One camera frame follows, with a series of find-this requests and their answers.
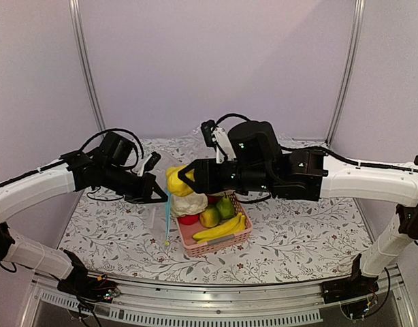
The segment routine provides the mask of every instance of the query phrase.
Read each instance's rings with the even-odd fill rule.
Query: floral tablecloth
[[[213,156],[196,135],[143,144],[146,152],[161,149],[183,163]],[[114,195],[101,190],[96,196]],[[59,247],[101,273],[189,283],[280,283],[347,275],[351,260],[371,244],[352,199],[269,200],[244,207],[253,222],[247,242],[189,258],[174,222],[165,246],[147,228],[147,206],[98,202],[84,193]]]

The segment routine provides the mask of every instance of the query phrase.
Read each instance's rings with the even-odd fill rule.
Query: pink basket
[[[251,220],[248,218],[244,208],[242,208],[241,203],[238,202],[235,195],[232,194],[229,198],[231,203],[235,206],[235,214],[242,213],[246,217],[246,229],[241,232],[197,244],[197,242],[193,239],[193,235],[201,232],[202,230],[207,230],[207,228],[205,228],[200,221],[194,223],[193,225],[182,225],[176,219],[183,247],[187,251],[187,255],[189,257],[197,257],[198,255],[202,255],[207,252],[215,252],[224,249],[225,247],[229,247],[230,245],[245,242],[248,239],[251,230],[253,229]]]

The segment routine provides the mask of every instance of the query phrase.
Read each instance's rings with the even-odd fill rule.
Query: white arm segment
[[[35,271],[51,274],[59,279],[66,279],[73,266],[68,255],[24,237],[10,229],[11,237],[16,241],[10,246],[3,261],[15,262]]]
[[[67,167],[63,163],[0,188],[0,223],[34,204],[74,191],[73,173]]]
[[[375,278],[381,274],[384,267],[411,244],[414,240],[405,234],[400,234],[400,218],[394,215],[386,230],[381,233],[374,244],[360,257],[362,276]]]
[[[236,155],[234,152],[234,148],[231,147],[231,143],[229,137],[227,136],[226,132],[221,127],[216,127],[212,132],[212,140],[218,142],[218,145],[227,155],[227,160],[234,160],[236,159]],[[224,162],[224,154],[220,151],[218,147],[216,147],[216,163],[221,164]]]
[[[418,169],[413,162],[392,165]],[[324,157],[323,168],[328,171],[328,176],[323,177],[321,198],[363,198],[407,207],[418,204],[418,173],[358,168],[331,156]]]

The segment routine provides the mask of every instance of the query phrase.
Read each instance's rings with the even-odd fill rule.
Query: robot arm
[[[9,230],[6,221],[34,204],[86,187],[106,187],[131,203],[165,202],[167,196],[148,172],[160,156],[152,153],[140,171],[132,173],[123,165],[134,148],[134,143],[110,132],[89,153],[62,155],[47,166],[0,183],[0,261],[51,274],[60,280],[58,288],[63,292],[96,301],[118,295],[115,283],[88,277],[87,269],[73,253],[45,247]]]
[[[398,203],[386,230],[353,261],[351,276],[321,284],[325,302],[377,291],[376,280],[384,267],[418,240],[418,156],[414,162],[392,165],[354,161],[317,146],[283,148],[267,122],[246,121],[227,136],[219,135],[217,125],[214,121],[202,124],[205,142],[219,153],[219,140],[223,140],[221,152],[226,155],[197,159],[178,173],[197,193],[266,191],[273,198],[288,200],[350,197]],[[194,181],[186,176],[190,171]]]

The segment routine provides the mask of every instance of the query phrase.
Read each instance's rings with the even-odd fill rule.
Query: white wall
[[[367,1],[353,79],[336,135],[341,154],[379,161],[418,155],[418,0]],[[362,201],[376,235],[393,204]],[[398,259],[418,319],[418,247]]]
[[[0,0],[0,181],[77,149],[96,132],[68,1]],[[76,194],[20,213],[10,227],[56,247]],[[30,270],[0,269],[0,327],[14,327]]]
[[[324,139],[354,0],[80,2],[108,127],[181,136],[226,112]]]

